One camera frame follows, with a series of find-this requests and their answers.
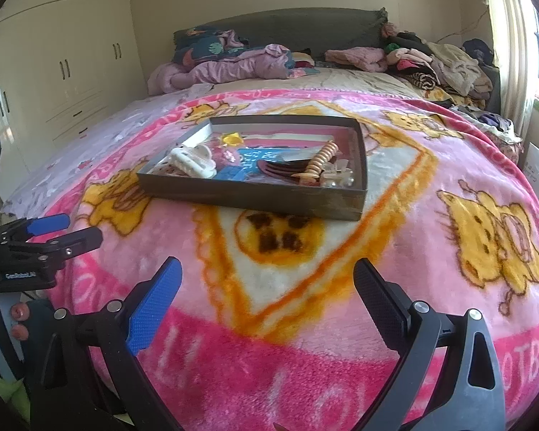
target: cabinet handle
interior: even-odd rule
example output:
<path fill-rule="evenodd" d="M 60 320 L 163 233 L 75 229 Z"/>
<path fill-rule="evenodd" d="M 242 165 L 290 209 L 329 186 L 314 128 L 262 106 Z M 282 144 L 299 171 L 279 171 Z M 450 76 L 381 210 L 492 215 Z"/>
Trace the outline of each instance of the cabinet handle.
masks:
<path fill-rule="evenodd" d="M 6 91 L 2 91 L 2 95 L 4 96 L 4 103 L 6 104 L 6 111 L 10 113 L 10 106 L 8 105 L 8 97 L 6 97 Z"/>
<path fill-rule="evenodd" d="M 4 116 L 4 109 L 2 108 L 2 102 L 0 102 L 0 116 Z"/>

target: box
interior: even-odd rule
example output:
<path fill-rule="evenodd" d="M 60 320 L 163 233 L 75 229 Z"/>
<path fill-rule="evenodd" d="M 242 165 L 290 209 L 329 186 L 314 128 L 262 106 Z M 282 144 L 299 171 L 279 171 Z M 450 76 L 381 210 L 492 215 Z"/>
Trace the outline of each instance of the box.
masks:
<path fill-rule="evenodd" d="M 272 134 L 287 129 L 303 134 L 327 127 L 347 137 L 354 171 L 351 188 L 321 188 L 261 182 L 226 181 L 180 176 L 161 176 L 149 171 L 172 148 L 195 147 L 213 133 Z M 248 115 L 213 117 L 188 130 L 168 149 L 154 156 L 138 172 L 139 184 L 150 196 L 200 204 L 221 205 L 279 214 L 357 221 L 367 192 L 367 166 L 361 128 L 353 118 L 313 115 Z"/>

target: black gripper pad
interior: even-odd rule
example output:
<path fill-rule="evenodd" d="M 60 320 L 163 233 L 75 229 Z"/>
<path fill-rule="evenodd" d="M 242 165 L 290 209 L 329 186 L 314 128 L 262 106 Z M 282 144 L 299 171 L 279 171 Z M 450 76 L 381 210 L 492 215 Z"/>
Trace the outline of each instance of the black gripper pad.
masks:
<path fill-rule="evenodd" d="M 367 259 L 361 259 L 355 264 L 354 284 L 386 347 L 399 354 L 405 352 L 411 325 L 407 312 L 409 307 L 403 305 L 403 296 L 398 298 L 395 293 L 397 291 L 404 295 L 403 290 L 396 284 L 384 281 Z"/>

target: blue gripper pad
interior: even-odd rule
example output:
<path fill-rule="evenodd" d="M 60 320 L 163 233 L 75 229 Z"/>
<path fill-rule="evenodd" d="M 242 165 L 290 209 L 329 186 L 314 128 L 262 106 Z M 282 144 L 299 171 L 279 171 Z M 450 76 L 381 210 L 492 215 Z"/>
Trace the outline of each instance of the blue gripper pad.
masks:
<path fill-rule="evenodd" d="M 28 234 L 35 237 L 52 233 L 53 231 L 64 230 L 70 227 L 70 217 L 66 214 L 56 214 L 50 217 L 35 219 L 26 227 Z"/>
<path fill-rule="evenodd" d="M 154 284 L 130 316 L 130 326 L 126 344 L 134 356 L 148 348 L 181 286 L 181 263 L 175 257 L 168 257 L 158 273 Z"/>

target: beige bed sheet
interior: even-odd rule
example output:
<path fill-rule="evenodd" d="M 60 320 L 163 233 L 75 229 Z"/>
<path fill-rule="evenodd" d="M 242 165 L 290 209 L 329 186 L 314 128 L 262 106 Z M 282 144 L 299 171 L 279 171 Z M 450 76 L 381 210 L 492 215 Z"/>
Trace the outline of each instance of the beige bed sheet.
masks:
<path fill-rule="evenodd" d="M 217 84 L 212 94 L 253 89 L 336 89 L 340 91 L 401 95 L 413 99 L 421 97 L 396 78 L 385 73 L 366 73 L 350 69 L 319 68 L 319 74 L 296 79 L 243 79 Z"/>

